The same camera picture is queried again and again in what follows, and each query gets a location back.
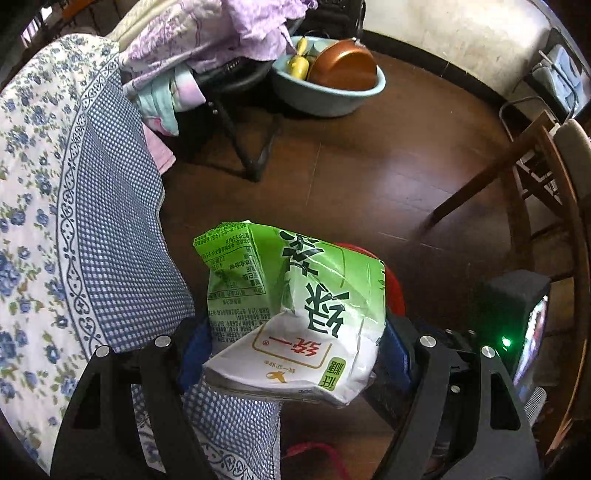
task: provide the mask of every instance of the gray plastic object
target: gray plastic object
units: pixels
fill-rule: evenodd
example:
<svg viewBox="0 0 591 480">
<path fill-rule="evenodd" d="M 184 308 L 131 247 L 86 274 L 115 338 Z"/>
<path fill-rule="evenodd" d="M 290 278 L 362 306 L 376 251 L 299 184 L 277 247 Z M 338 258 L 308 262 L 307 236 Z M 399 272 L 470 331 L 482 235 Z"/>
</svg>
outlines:
<svg viewBox="0 0 591 480">
<path fill-rule="evenodd" d="M 292 37 L 297 45 L 301 37 Z M 320 37 L 307 37 L 310 44 Z M 273 64 L 271 82 L 277 96 L 291 107 L 310 115 L 321 117 L 343 116 L 357 110 L 368 99 L 379 94 L 386 86 L 386 77 L 378 67 L 377 84 L 371 90 L 351 92 L 323 87 L 290 76 L 287 62 L 291 55 L 283 55 Z"/>
<path fill-rule="evenodd" d="M 546 402 L 546 390 L 542 387 L 536 387 L 534 392 L 531 394 L 530 399 L 525 404 L 525 415 L 527 416 L 527 421 L 532 427 L 535 421 L 538 419 L 540 412 L 542 411 L 542 407 Z"/>
</svg>

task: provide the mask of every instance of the copper pot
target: copper pot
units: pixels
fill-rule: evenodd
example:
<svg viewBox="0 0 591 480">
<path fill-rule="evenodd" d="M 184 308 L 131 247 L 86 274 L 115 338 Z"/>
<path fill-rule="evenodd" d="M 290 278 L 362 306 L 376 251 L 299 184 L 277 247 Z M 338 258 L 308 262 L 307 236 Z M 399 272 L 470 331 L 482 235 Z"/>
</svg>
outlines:
<svg viewBox="0 0 591 480">
<path fill-rule="evenodd" d="M 377 78 L 374 56 L 355 40 L 341 40 L 322 51 L 308 74 L 309 82 L 356 92 L 374 88 Z"/>
</svg>

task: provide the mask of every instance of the baseboard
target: baseboard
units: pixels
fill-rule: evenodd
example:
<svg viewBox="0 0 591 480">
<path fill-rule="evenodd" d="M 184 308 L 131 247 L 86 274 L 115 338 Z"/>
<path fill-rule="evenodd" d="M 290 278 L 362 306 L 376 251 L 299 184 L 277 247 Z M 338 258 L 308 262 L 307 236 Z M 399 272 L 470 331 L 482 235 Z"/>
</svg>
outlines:
<svg viewBox="0 0 591 480">
<path fill-rule="evenodd" d="M 502 95 L 467 71 L 414 45 L 368 30 L 363 31 L 363 43 L 370 50 L 420 67 L 457 85 L 496 110 L 500 109 L 506 102 L 506 99 Z M 517 125 L 524 125 L 526 127 L 531 123 L 521 111 L 513 106 L 508 107 L 505 110 L 505 114 L 512 123 Z"/>
</svg>

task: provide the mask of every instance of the blue floral fabric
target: blue floral fabric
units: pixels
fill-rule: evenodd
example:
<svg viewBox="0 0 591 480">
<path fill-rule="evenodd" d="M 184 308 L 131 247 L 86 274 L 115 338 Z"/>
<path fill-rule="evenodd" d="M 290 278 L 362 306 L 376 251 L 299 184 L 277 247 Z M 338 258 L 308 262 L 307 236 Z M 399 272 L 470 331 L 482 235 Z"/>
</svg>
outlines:
<svg viewBox="0 0 591 480">
<path fill-rule="evenodd" d="M 167 253 L 164 190 L 122 93 L 117 43 L 57 40 L 0 93 L 0 109 L 0 408 L 48 472 L 94 350 L 171 333 L 193 300 Z M 162 469 L 132 392 L 146 460 Z M 278 404 L 205 385 L 183 403 L 220 477 L 279 478 Z"/>
</svg>

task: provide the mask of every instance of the metal screw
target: metal screw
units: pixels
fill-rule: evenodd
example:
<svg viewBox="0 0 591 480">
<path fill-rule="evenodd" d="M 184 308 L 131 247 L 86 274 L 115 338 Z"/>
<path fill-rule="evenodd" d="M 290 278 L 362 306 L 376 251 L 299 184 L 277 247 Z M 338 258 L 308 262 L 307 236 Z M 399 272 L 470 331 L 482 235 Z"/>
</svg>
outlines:
<svg viewBox="0 0 591 480">
<path fill-rule="evenodd" d="M 426 346 L 427 348 L 433 348 L 436 345 L 436 340 L 430 335 L 423 335 L 419 340 L 421 345 Z"/>
<path fill-rule="evenodd" d="M 482 355 L 487 358 L 493 358 L 496 355 L 495 349 L 491 346 L 484 346 L 480 349 Z"/>
<path fill-rule="evenodd" d="M 165 346 L 170 345 L 170 337 L 168 335 L 160 335 L 156 340 L 154 340 L 154 345 L 159 348 L 164 348 Z"/>
<path fill-rule="evenodd" d="M 104 356 L 109 355 L 110 351 L 111 349 L 108 346 L 101 345 L 95 350 L 95 355 L 102 358 Z"/>
</svg>

